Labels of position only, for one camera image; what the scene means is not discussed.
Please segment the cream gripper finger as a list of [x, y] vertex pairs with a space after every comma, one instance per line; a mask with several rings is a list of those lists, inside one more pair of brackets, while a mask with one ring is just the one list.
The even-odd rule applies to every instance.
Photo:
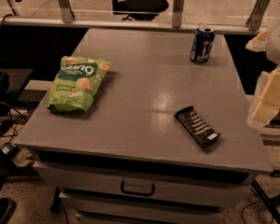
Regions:
[[251, 118], [258, 122], [269, 123], [279, 113], [279, 110], [278, 106], [257, 103], [252, 111]]
[[280, 66], [271, 73], [262, 72], [264, 86], [261, 89], [259, 102], [262, 105], [280, 108]]

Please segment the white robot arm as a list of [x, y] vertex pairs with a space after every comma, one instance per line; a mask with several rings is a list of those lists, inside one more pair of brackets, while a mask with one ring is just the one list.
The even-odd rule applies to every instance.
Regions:
[[280, 14], [245, 48], [255, 52], [265, 51], [266, 58], [277, 64], [271, 73], [261, 73], [248, 111], [247, 124], [260, 128], [269, 124], [280, 110]]

